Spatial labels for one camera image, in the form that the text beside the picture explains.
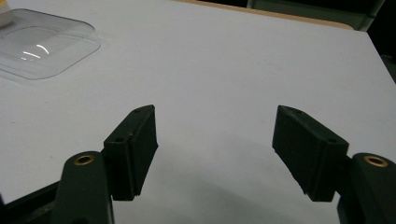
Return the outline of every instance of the dark floor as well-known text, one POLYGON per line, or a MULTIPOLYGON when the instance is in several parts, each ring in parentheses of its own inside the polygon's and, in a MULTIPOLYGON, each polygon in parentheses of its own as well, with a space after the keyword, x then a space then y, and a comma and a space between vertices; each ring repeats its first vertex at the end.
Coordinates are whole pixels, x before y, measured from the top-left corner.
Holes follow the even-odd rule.
POLYGON ((382 55, 382 62, 384 62, 385 66, 388 68, 388 71, 390 72, 390 75, 393 78, 393 81, 396 84, 396 63, 392 61, 392 57, 388 55, 382 55))

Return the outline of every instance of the white tabletop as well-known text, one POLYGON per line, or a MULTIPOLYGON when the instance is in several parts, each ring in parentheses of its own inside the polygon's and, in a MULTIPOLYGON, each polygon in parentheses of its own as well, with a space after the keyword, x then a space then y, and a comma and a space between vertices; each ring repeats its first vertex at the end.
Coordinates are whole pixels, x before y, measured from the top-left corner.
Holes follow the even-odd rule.
POLYGON ((48 79, 0 71, 6 203, 149 104, 160 146, 116 223, 338 223, 337 197, 311 203, 272 149, 278 105, 345 138, 349 156, 396 161, 396 88, 366 33, 169 0, 8 3, 86 21, 102 47, 48 79))

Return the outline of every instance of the transparent plastic lid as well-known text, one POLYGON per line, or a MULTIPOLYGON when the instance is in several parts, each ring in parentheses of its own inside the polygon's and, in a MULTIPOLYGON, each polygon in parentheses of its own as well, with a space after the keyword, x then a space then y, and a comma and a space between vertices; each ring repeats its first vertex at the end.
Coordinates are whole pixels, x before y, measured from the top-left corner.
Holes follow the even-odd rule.
POLYGON ((100 48, 86 22, 15 9, 0 14, 0 69, 28 79, 56 76, 100 48))

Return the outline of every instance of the brass screw insert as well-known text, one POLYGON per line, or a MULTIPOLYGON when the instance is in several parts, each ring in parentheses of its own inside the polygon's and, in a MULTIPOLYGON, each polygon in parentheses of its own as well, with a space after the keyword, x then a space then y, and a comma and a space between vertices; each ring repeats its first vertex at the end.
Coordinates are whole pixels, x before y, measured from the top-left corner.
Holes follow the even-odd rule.
POLYGON ((83 155, 75 159, 75 165, 86 165, 91 163, 95 157, 93 155, 83 155))
POLYGON ((385 161, 384 159, 377 157, 377 156, 365 156, 364 160, 373 166, 377 166, 377 167, 381 167, 381 168, 385 168, 388 166, 387 161, 385 161))

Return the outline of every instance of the white table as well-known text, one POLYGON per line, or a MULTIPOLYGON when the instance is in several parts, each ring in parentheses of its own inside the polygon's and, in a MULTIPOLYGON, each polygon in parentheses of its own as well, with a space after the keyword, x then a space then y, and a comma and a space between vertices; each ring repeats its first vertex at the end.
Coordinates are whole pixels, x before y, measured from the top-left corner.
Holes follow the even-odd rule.
POLYGON ((278 105, 396 161, 396 88, 366 33, 168 0, 13 0, 93 25, 102 47, 59 76, 1 72, 0 192, 59 180, 134 108, 156 106, 160 147, 117 223, 338 223, 272 150, 278 105))

